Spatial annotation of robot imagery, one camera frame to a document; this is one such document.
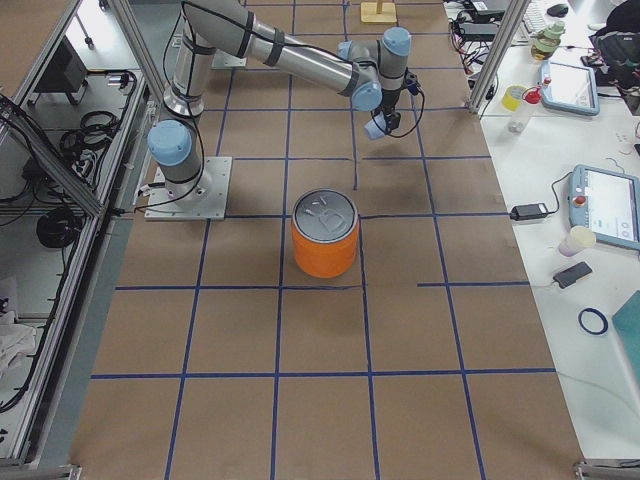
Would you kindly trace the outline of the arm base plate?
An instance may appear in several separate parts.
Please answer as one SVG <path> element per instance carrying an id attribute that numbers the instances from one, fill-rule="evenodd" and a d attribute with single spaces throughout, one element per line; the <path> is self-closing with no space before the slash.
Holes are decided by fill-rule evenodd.
<path id="1" fill-rule="evenodd" d="M 181 200 L 174 202 L 191 188 L 190 184 L 169 182 L 153 189 L 149 202 L 156 207 L 147 208 L 144 218 L 147 221 L 224 220 L 233 159 L 206 156 L 203 163 L 204 172 L 198 185 Z"/>
<path id="2" fill-rule="evenodd" d="M 213 56 L 212 70 L 244 69 L 247 65 L 246 58 L 236 57 L 225 51 L 217 50 Z"/>

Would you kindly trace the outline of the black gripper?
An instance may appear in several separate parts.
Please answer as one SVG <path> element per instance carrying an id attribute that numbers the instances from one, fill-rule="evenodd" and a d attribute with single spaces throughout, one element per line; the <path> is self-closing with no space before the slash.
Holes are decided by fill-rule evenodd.
<path id="1" fill-rule="evenodd" d="M 392 134 L 400 125 L 401 114 L 394 112 L 396 104 L 401 94 L 400 89 L 382 90 L 382 101 L 379 105 L 380 111 L 386 115 L 386 132 Z"/>

